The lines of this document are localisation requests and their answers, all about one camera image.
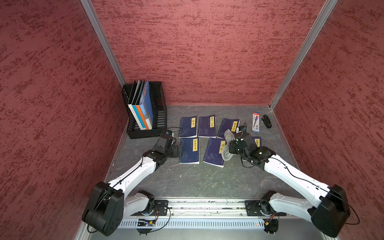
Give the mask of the grey fluffy cleaning cloth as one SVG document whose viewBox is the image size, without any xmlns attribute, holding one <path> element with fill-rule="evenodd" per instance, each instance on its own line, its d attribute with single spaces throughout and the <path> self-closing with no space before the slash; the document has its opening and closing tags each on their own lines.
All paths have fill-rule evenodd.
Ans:
<svg viewBox="0 0 384 240">
<path fill-rule="evenodd" d="M 235 149 L 231 149 L 231 142 L 235 141 L 236 138 L 234 133 L 232 133 L 230 130 L 226 130 L 224 133 L 224 136 L 226 140 L 226 145 L 224 146 L 221 155 L 223 160 L 226 162 L 226 161 L 229 161 L 233 156 L 237 154 Z"/>
</svg>

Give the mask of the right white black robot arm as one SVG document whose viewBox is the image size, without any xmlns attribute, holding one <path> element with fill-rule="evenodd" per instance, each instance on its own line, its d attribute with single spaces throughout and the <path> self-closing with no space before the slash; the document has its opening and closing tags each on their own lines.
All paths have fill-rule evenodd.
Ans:
<svg viewBox="0 0 384 240">
<path fill-rule="evenodd" d="M 268 147 L 257 146 L 245 130 L 236 134 L 227 130 L 224 136 L 224 160 L 239 155 L 242 161 L 274 175 L 302 196 L 299 199 L 268 191 L 259 200 L 259 210 L 263 216 L 272 220 L 277 213 L 285 213 L 311 222 L 328 237 L 336 238 L 339 235 L 351 215 L 343 188 L 338 185 L 330 187 L 304 174 Z"/>
</svg>

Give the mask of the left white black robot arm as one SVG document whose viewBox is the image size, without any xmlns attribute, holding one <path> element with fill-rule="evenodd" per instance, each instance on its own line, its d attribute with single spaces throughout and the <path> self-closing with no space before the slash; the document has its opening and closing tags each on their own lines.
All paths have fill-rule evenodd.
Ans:
<svg viewBox="0 0 384 240">
<path fill-rule="evenodd" d="M 90 195 L 82 215 L 89 234 L 101 233 L 110 236 L 125 217 L 136 213 L 144 216 L 160 215 L 155 197 L 139 191 L 130 196 L 131 191 L 147 176 L 154 173 L 168 158 L 177 158 L 182 154 L 176 146 L 176 139 L 161 136 L 155 146 L 145 152 L 140 160 L 118 178 L 105 183 L 97 183 Z"/>
</svg>

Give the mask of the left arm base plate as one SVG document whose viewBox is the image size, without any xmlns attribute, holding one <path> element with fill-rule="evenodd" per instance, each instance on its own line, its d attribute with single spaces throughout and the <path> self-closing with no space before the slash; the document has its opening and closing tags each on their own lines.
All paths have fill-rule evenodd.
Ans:
<svg viewBox="0 0 384 240">
<path fill-rule="evenodd" d="M 146 209 L 142 212 L 143 216 L 166 216 L 168 210 L 168 200 L 150 200 Z"/>
</svg>

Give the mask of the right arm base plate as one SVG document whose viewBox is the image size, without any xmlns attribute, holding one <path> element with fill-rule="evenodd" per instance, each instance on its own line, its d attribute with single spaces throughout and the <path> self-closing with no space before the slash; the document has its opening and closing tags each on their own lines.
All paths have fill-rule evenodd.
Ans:
<svg viewBox="0 0 384 240">
<path fill-rule="evenodd" d="M 263 217 L 270 218 L 273 214 L 263 214 L 259 206 L 259 200 L 245 201 L 245 210 L 248 217 Z"/>
</svg>

